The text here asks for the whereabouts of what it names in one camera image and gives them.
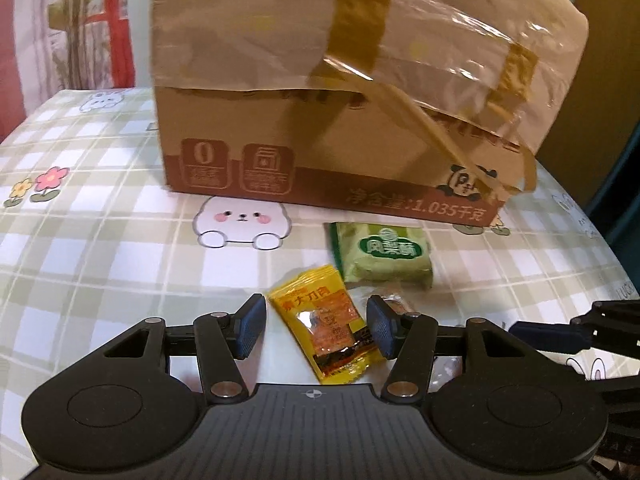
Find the yellow spicy snack packet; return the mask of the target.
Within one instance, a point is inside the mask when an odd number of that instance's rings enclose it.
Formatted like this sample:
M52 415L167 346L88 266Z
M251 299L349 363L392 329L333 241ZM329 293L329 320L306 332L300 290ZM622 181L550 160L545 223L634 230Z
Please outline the yellow spicy snack packet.
M334 266L298 274L268 292L322 385L344 385L382 360Z

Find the green pastry packet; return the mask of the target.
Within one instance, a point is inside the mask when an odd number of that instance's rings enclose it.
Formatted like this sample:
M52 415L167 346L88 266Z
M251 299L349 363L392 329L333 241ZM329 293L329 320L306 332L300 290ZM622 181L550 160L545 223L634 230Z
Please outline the green pastry packet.
M333 222L328 225L333 257L346 284L401 282L430 288L431 245L411 226Z

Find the checked green tablecloth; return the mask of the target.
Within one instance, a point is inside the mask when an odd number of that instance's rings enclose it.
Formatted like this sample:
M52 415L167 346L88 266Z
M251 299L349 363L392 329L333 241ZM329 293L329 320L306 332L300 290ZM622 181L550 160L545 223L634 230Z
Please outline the checked green tablecloth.
M326 228L368 214L290 205L273 250L198 242L203 197L166 188L152 92L58 92L1 145L1 474L35 466L21 427L26 398L47 379L149 316L170 325L233 311L333 260ZM548 172L485 229L423 222L431 286L379 294L447 325L482 316L565 323L598 300L637 291L605 240Z

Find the brown cardboard box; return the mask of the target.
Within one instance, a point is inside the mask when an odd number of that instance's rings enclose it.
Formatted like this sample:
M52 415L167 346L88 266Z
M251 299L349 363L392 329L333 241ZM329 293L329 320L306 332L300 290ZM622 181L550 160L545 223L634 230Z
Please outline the brown cardboard box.
M153 0L167 184L488 226L588 30L570 0Z

